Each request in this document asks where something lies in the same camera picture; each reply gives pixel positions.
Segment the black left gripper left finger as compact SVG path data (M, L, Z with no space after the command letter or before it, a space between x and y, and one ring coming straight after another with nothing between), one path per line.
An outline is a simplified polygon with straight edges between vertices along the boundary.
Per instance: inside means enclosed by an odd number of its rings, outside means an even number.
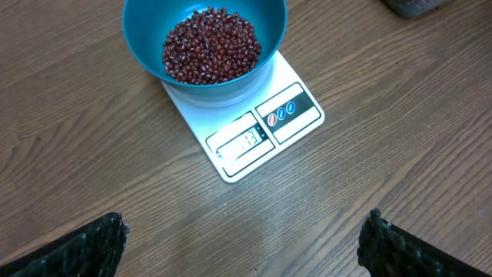
M130 228L122 215L109 212L40 249L1 267L8 277L113 277Z

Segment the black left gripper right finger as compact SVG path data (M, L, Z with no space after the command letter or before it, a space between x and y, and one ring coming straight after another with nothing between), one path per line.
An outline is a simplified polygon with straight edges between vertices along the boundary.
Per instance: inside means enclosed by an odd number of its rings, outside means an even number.
M358 239L357 262L372 277L488 277L381 218L373 209Z

